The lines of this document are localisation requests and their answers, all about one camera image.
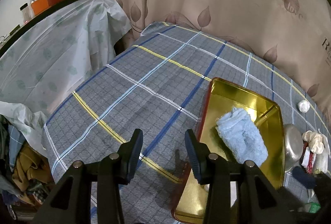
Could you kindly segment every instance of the light blue washcloth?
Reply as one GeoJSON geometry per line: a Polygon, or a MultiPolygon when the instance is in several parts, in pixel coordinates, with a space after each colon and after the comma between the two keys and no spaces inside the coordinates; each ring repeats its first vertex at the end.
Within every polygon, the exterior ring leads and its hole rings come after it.
{"type": "Polygon", "coordinates": [[[242,108],[233,107],[216,122],[216,130],[239,163],[252,160],[257,166],[267,159],[268,151],[250,115],[242,108]]]}

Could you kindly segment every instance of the green object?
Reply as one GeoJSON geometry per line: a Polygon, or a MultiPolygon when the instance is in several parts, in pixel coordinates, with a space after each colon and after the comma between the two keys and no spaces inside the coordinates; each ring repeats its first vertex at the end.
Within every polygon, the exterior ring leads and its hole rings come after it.
{"type": "Polygon", "coordinates": [[[309,205],[311,205],[309,213],[316,213],[321,208],[321,206],[315,202],[310,202],[309,205]]]}

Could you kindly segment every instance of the screw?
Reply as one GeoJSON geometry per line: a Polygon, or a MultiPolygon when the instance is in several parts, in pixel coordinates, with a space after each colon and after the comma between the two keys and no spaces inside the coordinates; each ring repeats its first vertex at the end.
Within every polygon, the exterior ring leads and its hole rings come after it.
{"type": "Polygon", "coordinates": [[[110,159],[118,159],[119,157],[120,157],[120,155],[118,154],[118,153],[111,153],[110,155],[109,155],[109,157],[110,157],[110,159]]]}
{"type": "Polygon", "coordinates": [[[254,161],[251,161],[251,160],[247,160],[245,163],[248,167],[251,167],[251,168],[255,165],[254,161]]]}
{"type": "Polygon", "coordinates": [[[82,166],[83,162],[82,161],[74,161],[72,166],[75,168],[79,168],[80,166],[82,166]]]}
{"type": "Polygon", "coordinates": [[[217,155],[216,153],[210,153],[210,154],[208,155],[208,158],[209,158],[209,159],[212,159],[212,160],[216,160],[216,159],[218,158],[218,155],[217,155]]]}

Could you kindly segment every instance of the brown garment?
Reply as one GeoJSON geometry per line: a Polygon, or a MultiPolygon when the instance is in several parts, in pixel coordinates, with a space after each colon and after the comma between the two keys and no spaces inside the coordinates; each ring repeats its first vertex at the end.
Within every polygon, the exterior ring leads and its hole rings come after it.
{"type": "Polygon", "coordinates": [[[30,179],[36,179],[43,183],[52,181],[47,158],[33,150],[25,142],[17,156],[12,179],[21,191],[27,189],[30,179]]]}

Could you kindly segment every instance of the gray tablecloth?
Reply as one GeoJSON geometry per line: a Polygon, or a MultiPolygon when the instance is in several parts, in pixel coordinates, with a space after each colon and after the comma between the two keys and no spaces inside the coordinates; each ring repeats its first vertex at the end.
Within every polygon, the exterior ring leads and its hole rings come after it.
{"type": "MultiPolygon", "coordinates": [[[[319,129],[330,140],[326,119],[310,97],[252,53],[202,32],[161,22],[147,27],[135,44],[58,107],[44,136],[58,181],[73,161],[99,161],[128,141],[135,128],[143,130],[139,168],[131,183],[120,190],[125,223],[174,223],[169,202],[186,159],[184,132],[196,125],[213,77],[274,100],[284,124],[293,123],[302,133],[319,129]],[[296,104],[304,98],[312,107],[301,114],[296,104]]],[[[307,200],[307,190],[290,173],[284,185],[307,200]]],[[[96,197],[93,184],[95,223],[96,197]]]]}

